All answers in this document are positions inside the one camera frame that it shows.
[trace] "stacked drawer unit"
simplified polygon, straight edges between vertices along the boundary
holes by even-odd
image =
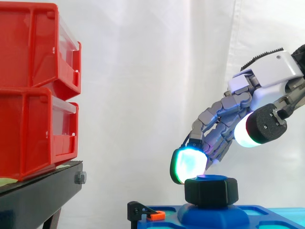
[[[0,178],[77,156],[81,44],[52,3],[0,2]]]

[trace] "blue plastic tray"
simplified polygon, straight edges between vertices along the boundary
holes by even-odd
[[[229,206],[222,210],[183,206],[151,206],[166,212],[166,219],[148,221],[145,216],[138,229],[305,229],[305,208]]]

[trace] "black table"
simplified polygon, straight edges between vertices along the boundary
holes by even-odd
[[[56,229],[61,207],[81,190],[82,161],[69,161],[42,176],[0,187],[0,228]]]

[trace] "white backdrop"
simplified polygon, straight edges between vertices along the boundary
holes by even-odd
[[[303,0],[54,0],[82,43],[79,160],[88,174],[59,229],[129,228],[126,205],[184,203],[172,152],[226,80],[261,52],[305,43]],[[234,177],[239,204],[305,207],[305,108],[280,139],[233,143],[209,173]]]

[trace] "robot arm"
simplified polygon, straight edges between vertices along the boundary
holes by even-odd
[[[285,119],[305,104],[303,59],[302,46],[293,55],[283,49],[266,52],[243,66],[228,82],[224,98],[198,116],[174,151],[172,180],[181,184],[202,175],[222,160],[234,138],[245,147],[279,138],[287,129]]]

